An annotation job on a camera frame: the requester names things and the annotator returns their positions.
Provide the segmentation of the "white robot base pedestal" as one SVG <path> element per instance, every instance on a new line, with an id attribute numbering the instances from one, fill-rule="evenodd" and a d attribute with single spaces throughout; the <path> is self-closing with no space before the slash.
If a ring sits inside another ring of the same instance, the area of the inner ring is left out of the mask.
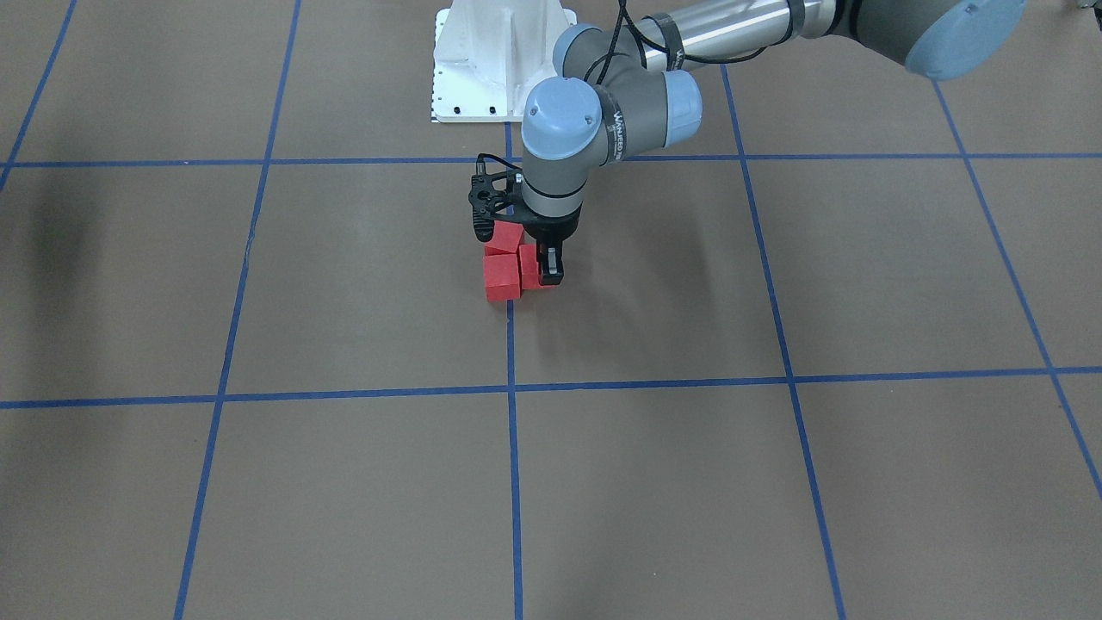
<path id="1" fill-rule="evenodd" d="M 430 118 L 523 120 L 536 84 L 554 76 L 554 46 L 576 12 L 559 1 L 453 1 L 436 13 Z"/>

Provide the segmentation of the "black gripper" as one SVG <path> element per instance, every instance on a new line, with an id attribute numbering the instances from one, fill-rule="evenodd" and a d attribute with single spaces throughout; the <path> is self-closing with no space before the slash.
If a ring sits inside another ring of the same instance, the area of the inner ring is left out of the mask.
<path id="1" fill-rule="evenodd" d="M 518 211 L 518 222 L 523 225 L 538 247 L 538 267 L 540 285 L 559 285 L 566 268 L 562 260 L 562 246 L 576 232 L 581 211 L 574 211 L 561 217 L 547 217 L 538 213 Z"/>

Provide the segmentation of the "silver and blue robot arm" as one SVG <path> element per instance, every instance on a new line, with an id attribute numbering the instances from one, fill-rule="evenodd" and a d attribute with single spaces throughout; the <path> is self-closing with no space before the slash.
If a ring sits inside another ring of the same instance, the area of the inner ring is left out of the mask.
<path id="1" fill-rule="evenodd" d="M 932 81 L 974 70 L 1009 39 L 1023 1 L 703 1 L 611 30 L 573 25 L 552 52 L 554 75 L 528 94 L 523 180 L 514 213 L 536 242 L 540 283 L 566 270 L 592 171 L 672 146 L 699 130 L 693 70 L 755 59 L 792 39 L 838 35 Z"/>

